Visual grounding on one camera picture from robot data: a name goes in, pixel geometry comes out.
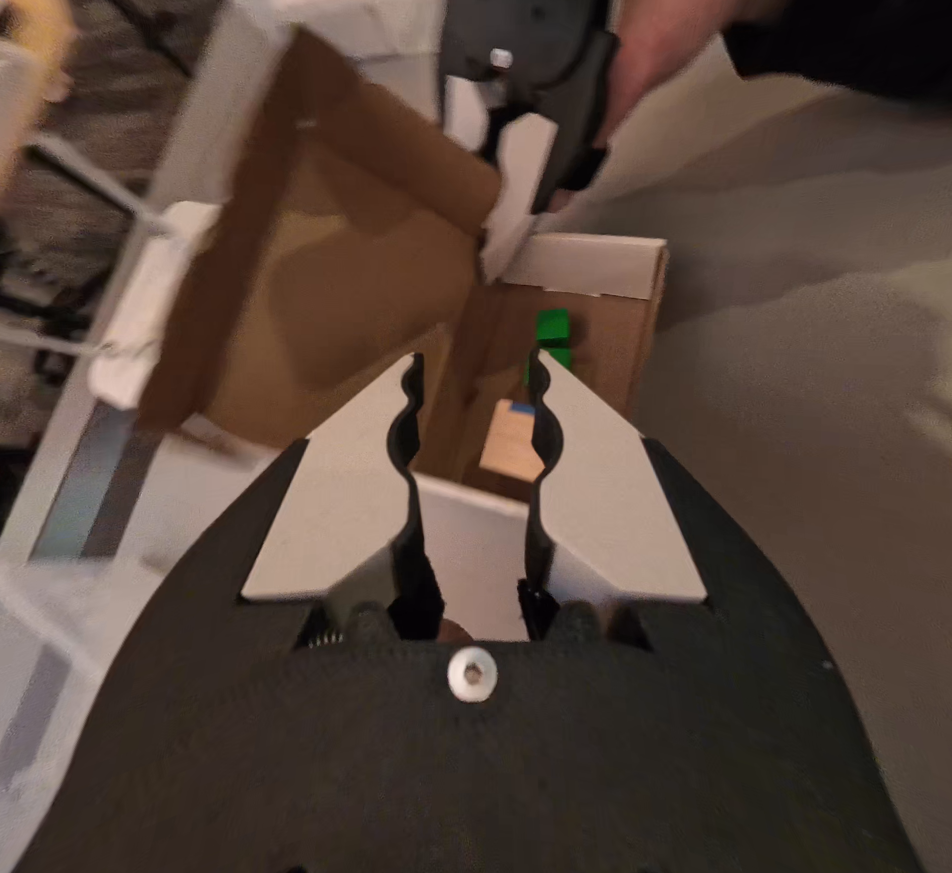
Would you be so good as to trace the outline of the person's right forearm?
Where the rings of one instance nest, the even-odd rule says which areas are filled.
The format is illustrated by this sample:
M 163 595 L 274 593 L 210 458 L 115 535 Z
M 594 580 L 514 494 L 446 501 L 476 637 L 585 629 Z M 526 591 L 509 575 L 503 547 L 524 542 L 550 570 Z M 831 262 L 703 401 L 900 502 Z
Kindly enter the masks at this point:
M 951 0 L 790 0 L 723 34 L 744 78 L 783 74 L 877 97 L 951 102 Z

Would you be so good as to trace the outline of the wooden cube with blue side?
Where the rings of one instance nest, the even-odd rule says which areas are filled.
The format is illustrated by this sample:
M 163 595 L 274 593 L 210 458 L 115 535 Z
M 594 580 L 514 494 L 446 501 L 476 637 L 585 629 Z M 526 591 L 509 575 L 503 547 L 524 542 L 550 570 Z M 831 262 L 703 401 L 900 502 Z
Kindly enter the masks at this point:
M 480 468 L 531 484 L 544 464 L 532 444 L 536 422 L 534 407 L 501 399 L 493 408 L 480 455 Z

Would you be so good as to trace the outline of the white cardboard box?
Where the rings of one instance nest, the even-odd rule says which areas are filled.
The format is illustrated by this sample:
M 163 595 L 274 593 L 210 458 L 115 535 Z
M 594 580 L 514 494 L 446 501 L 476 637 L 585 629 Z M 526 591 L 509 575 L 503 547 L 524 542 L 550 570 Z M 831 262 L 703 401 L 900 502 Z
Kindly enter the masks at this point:
M 571 373 L 623 416 L 630 409 L 662 244 L 535 235 L 501 280 L 485 282 L 478 231 L 499 186 L 495 171 L 331 46 L 296 36 L 138 404 L 143 427 L 170 431 L 201 416 L 281 455 L 175 564 L 138 628 L 192 647 L 213 632 L 224 640 L 227 624 L 261 634 L 258 616 L 281 619 L 287 633 L 303 621 L 315 603 L 255 604 L 241 589 L 306 437 L 400 357 L 424 356 L 411 473 L 461 495 L 472 522 L 489 502 L 530 503 L 532 483 L 479 460 L 495 403 L 531 405 L 523 366 L 539 347 L 540 310 L 568 310 Z

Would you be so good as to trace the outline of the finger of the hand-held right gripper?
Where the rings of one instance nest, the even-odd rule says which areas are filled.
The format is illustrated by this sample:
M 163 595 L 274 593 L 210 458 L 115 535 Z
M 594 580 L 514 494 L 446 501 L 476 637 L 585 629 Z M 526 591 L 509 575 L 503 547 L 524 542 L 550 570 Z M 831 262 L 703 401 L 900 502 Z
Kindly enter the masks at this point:
M 484 156 L 490 126 L 492 81 L 448 75 L 444 84 L 444 134 L 470 154 Z
M 501 188 L 483 225 L 482 277 L 496 282 L 505 273 L 540 217 L 533 211 L 557 126 L 527 114 L 507 125 L 497 158 Z

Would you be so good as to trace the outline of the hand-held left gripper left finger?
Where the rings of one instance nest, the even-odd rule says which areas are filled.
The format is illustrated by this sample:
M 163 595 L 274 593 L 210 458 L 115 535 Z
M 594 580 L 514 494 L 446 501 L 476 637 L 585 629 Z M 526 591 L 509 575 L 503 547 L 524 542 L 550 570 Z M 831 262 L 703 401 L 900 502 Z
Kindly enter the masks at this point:
M 242 599 L 316 603 L 337 629 L 380 605 L 402 638 L 437 638 L 445 602 L 410 469 L 423 397 L 424 356 L 410 353 L 311 431 Z

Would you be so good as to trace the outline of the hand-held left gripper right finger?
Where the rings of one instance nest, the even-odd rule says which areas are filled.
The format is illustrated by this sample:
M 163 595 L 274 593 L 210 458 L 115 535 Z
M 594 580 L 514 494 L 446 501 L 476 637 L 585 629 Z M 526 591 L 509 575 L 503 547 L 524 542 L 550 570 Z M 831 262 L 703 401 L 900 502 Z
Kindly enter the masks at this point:
M 542 471 L 517 592 L 530 641 L 572 603 L 589 605 L 602 629 L 639 602 L 703 604 L 707 588 L 641 433 L 540 348 L 529 383 Z

